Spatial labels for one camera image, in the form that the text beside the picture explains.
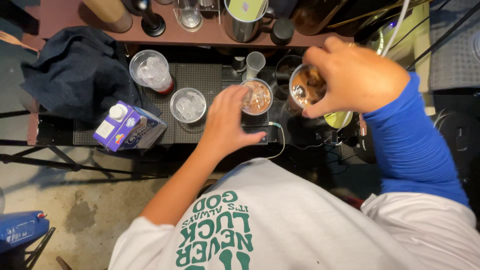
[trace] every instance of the blue container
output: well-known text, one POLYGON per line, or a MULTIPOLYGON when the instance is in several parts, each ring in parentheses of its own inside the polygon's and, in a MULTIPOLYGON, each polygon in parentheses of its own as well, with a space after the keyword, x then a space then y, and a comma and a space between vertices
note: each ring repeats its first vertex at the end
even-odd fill
POLYGON ((42 211, 0 214, 0 253, 41 237, 49 226, 42 211))

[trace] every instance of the hand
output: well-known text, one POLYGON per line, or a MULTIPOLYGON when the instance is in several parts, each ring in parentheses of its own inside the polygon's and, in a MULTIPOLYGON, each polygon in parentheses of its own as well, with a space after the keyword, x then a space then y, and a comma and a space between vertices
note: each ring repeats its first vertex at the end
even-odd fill
POLYGON ((248 88, 230 86, 218 94, 208 109, 205 131, 197 149, 222 160, 226 155, 258 143, 265 132, 246 134, 240 127, 243 96, 248 88))
POLYGON ((325 97, 303 110, 315 118, 334 111, 371 112, 395 100, 410 76, 400 65, 366 48, 351 46, 336 37, 325 50, 310 47, 304 63, 315 66, 327 82, 325 97))

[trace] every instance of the cup of ice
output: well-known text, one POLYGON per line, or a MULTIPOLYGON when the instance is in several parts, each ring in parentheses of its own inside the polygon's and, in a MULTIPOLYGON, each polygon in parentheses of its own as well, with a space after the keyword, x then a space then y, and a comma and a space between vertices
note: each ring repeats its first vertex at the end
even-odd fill
POLYGON ((197 89, 182 88, 173 94, 170 110, 178 121, 193 123, 205 114, 207 104, 205 97, 197 89))
POLYGON ((130 61, 130 75, 139 85, 150 87, 161 94, 168 94, 173 89, 168 61, 155 50, 146 49, 135 54, 130 61))

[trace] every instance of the white t-shirt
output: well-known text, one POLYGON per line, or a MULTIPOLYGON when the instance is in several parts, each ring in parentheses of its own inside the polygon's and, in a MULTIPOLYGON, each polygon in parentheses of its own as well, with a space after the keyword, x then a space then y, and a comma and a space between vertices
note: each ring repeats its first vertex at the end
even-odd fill
POLYGON ((466 206, 422 193, 372 195, 362 212, 265 159, 243 163, 176 225, 133 221, 110 270, 480 269, 466 206))

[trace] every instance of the white bottle cap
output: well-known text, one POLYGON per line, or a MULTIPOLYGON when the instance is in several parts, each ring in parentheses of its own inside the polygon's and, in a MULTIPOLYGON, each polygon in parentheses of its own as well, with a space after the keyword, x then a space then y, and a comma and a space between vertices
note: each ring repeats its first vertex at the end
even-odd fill
POLYGON ((110 108, 110 118, 120 122, 127 114, 128 109, 124 105, 116 104, 110 108))

